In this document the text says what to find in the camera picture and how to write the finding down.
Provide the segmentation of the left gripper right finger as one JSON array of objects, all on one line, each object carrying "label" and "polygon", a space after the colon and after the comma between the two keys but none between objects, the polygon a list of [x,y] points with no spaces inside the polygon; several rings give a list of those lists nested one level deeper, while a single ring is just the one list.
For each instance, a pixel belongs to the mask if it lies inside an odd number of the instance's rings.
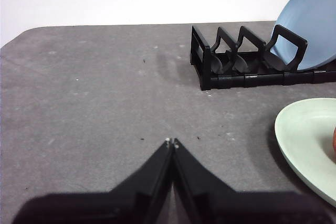
[{"label": "left gripper right finger", "polygon": [[290,192],[238,192],[173,141],[174,185],[191,223],[332,223],[310,196]]}]

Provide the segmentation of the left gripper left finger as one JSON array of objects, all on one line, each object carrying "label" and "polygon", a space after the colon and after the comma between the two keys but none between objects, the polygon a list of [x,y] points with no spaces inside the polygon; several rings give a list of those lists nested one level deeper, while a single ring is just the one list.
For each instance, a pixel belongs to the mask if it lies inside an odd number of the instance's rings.
[{"label": "left gripper left finger", "polygon": [[22,205],[14,223],[156,223],[170,191],[173,147],[165,141],[108,192],[48,194]]}]

